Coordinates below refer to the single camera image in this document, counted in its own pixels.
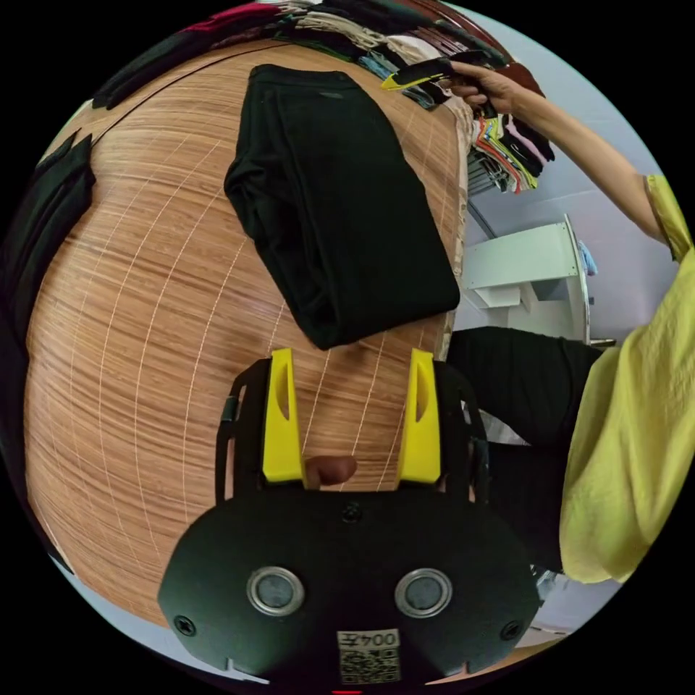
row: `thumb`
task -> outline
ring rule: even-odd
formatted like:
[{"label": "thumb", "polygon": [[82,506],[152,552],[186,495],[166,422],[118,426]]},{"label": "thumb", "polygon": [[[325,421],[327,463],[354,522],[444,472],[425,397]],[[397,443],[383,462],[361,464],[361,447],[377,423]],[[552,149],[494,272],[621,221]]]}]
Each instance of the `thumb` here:
[{"label": "thumb", "polygon": [[309,489],[318,490],[321,485],[338,485],[350,480],[357,470],[357,460],[352,456],[315,456],[304,464]]}]

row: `qr code label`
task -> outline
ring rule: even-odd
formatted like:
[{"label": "qr code label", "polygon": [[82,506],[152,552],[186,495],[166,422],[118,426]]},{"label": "qr code label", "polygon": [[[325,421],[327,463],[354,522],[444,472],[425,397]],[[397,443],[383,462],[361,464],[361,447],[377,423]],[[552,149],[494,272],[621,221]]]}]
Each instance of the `qr code label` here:
[{"label": "qr code label", "polygon": [[344,685],[400,680],[398,630],[339,632],[340,674]]}]

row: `folded black pants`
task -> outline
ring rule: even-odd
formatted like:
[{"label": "folded black pants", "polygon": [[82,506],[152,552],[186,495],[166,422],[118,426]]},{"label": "folded black pants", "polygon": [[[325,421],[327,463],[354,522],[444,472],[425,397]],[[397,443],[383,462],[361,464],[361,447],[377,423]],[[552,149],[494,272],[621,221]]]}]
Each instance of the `folded black pants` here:
[{"label": "folded black pants", "polygon": [[321,349],[458,304],[424,186],[389,120],[342,72],[254,68],[224,190]]},{"label": "folded black pants", "polygon": [[589,370],[601,351],[579,341],[507,328],[457,331],[447,362],[471,383],[478,407],[530,446],[489,445],[490,506],[554,572],[560,559],[565,469]]}]

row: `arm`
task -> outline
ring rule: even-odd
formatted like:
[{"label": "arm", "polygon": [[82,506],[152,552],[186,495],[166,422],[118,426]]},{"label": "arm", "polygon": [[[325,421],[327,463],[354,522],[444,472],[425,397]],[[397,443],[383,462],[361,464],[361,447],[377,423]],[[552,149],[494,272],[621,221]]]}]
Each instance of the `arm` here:
[{"label": "arm", "polygon": [[603,138],[530,90],[520,90],[513,115],[557,145],[646,235],[667,245],[644,176]]}]

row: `screw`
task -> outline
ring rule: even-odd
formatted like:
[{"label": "screw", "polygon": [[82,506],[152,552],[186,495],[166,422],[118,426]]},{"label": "screw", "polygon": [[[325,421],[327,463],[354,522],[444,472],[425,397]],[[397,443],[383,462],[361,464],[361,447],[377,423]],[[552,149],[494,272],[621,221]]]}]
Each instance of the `screw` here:
[{"label": "screw", "polygon": [[521,623],[519,623],[518,620],[512,620],[511,623],[507,623],[502,628],[502,632],[500,633],[500,637],[505,641],[509,641],[509,640],[517,637],[520,632],[521,632]]},{"label": "screw", "polygon": [[362,510],[357,502],[349,502],[342,510],[342,520],[346,523],[355,523],[362,519]]},{"label": "screw", "polygon": [[195,635],[195,625],[185,615],[177,615],[174,618],[174,627],[186,637]]}]

